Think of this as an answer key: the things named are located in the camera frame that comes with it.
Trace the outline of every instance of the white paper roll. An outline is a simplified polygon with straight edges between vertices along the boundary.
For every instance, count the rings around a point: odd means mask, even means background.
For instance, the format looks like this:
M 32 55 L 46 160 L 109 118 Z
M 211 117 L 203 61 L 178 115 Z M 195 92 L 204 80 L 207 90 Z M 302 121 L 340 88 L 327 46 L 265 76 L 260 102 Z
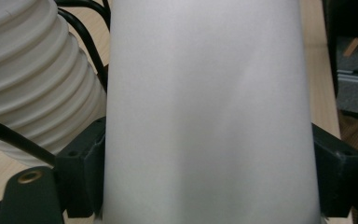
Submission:
M 112 9 L 103 223 L 320 223 L 298 1 Z

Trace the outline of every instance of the wooden surface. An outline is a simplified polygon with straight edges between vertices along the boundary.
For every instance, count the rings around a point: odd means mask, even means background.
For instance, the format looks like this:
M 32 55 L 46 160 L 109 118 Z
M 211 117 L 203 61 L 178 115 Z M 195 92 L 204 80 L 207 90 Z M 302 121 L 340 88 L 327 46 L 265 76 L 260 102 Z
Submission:
M 336 101 L 330 75 L 322 2 L 301 0 L 301 13 L 304 27 L 304 46 L 310 84 L 310 108 L 312 121 L 328 132 L 339 136 Z M 109 62 L 109 34 L 98 14 L 90 9 L 69 8 L 88 27 L 103 63 Z M 0 200 L 6 181 L 26 167 L 6 157 L 0 152 Z M 70 220 L 68 223 L 91 223 L 92 218 Z M 329 224 L 351 224 L 350 219 L 334 218 Z

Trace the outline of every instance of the light wood tabletop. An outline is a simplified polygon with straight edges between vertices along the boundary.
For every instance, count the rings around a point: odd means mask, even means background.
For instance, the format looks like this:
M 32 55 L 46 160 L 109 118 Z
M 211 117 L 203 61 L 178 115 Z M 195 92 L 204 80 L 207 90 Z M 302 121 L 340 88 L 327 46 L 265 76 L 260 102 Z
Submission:
M 310 84 L 312 122 L 339 137 L 336 100 L 326 46 L 322 1 L 300 0 L 304 31 L 307 71 Z M 94 11 L 85 8 L 67 8 L 81 19 L 91 32 L 103 63 L 109 62 L 110 37 L 104 22 Z M 26 169 L 0 152 L 0 200 L 7 180 Z M 67 223 L 91 223 L 92 218 L 73 219 Z M 351 224 L 351 218 L 330 218 L 330 224 Z

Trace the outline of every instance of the white roll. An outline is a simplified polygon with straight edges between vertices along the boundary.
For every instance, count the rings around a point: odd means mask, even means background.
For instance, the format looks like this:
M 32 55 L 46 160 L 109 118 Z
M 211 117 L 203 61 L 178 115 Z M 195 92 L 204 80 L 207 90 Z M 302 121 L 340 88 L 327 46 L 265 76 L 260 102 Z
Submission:
M 0 123 L 57 154 L 105 115 L 105 100 L 53 0 L 0 0 Z M 44 164 L 1 141 L 0 150 Z
M 320 223 L 298 1 L 112 10 L 103 223 Z

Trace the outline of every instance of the white corrugated tube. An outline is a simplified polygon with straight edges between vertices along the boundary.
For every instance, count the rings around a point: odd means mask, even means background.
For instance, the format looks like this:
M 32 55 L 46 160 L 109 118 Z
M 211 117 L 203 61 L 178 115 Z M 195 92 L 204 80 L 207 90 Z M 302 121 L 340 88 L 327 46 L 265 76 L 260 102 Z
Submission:
M 52 0 L 0 0 L 0 123 L 53 154 L 105 115 L 106 95 Z M 0 141 L 28 166 L 42 161 Z

